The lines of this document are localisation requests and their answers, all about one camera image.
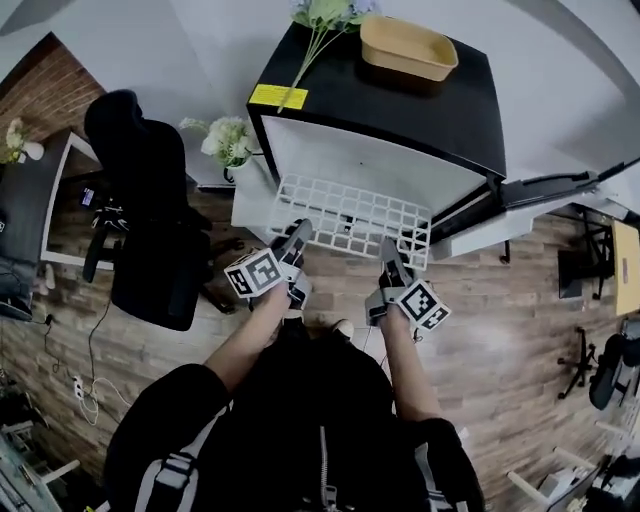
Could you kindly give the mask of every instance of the yellow label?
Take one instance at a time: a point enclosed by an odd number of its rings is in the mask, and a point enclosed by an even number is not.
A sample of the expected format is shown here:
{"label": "yellow label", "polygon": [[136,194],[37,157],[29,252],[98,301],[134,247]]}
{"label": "yellow label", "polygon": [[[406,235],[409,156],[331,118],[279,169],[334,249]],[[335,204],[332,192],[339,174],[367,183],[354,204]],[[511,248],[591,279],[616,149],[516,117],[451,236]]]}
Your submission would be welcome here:
{"label": "yellow label", "polygon": [[[256,90],[253,91],[253,95],[249,100],[249,103],[256,103],[258,105],[271,105],[273,107],[279,107],[282,105],[283,100],[289,92],[288,87],[282,87],[280,85],[265,85],[258,84]],[[307,99],[309,91],[306,89],[293,89],[287,102],[284,104],[286,108],[293,108],[295,110],[302,110],[304,102]]]}

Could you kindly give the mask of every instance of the tan basket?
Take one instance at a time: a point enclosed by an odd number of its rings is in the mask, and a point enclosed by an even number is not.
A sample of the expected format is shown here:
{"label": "tan basket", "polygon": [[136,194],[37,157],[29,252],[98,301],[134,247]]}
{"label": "tan basket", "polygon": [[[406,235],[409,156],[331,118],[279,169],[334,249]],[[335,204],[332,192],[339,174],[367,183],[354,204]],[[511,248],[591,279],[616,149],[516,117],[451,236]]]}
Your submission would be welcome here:
{"label": "tan basket", "polygon": [[458,65],[449,38],[413,23],[368,16],[360,37],[362,58],[373,66],[442,82]]}

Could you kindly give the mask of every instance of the wooden floor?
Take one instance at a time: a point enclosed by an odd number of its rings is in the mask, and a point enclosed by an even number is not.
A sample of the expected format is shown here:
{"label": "wooden floor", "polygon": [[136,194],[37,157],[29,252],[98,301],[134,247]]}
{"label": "wooden floor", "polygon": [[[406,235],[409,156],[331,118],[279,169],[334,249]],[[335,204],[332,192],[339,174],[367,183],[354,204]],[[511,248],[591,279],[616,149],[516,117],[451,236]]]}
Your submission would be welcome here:
{"label": "wooden floor", "polygon": [[[215,223],[214,239],[248,232],[229,226],[231,199],[194,193],[191,204]],[[550,454],[559,445],[596,460],[607,438],[593,426],[598,417],[578,388],[564,402],[557,394],[569,374],[556,360],[578,352],[574,328],[586,328],[589,341],[602,346],[616,329],[611,287],[601,302],[559,301],[556,253],[578,233],[577,225],[543,217],[533,233],[512,242],[512,263],[499,261],[494,247],[430,265],[427,277],[453,309],[452,317],[418,345],[421,358],[437,387],[447,417],[459,430],[475,464],[492,510],[531,509],[531,502],[514,489],[506,473],[516,470],[533,483],[552,467]],[[65,227],[70,243],[85,245],[85,228]],[[219,266],[230,262],[230,255]],[[305,254],[306,271],[314,285],[306,319],[313,325],[350,318],[357,327],[355,343],[382,361],[384,345],[376,330],[369,334],[363,302],[374,290],[380,263],[345,257],[316,248]],[[35,299],[36,319],[55,317],[49,349],[66,362],[69,373],[90,380],[87,337],[108,303],[112,275],[98,272],[84,283],[80,269],[56,266],[58,288]],[[224,285],[224,279],[218,283]],[[220,315],[201,301],[192,329],[168,331],[138,321],[117,307],[93,338],[96,374],[109,379],[133,401],[151,382],[188,362],[202,362],[246,317]],[[44,352],[46,326],[3,321],[3,365],[22,382],[45,413],[50,431],[40,431],[49,450],[63,460],[78,458],[100,478],[109,439],[127,407],[103,382],[98,393],[105,410],[96,427],[83,418],[64,365],[55,374],[53,358]]]}

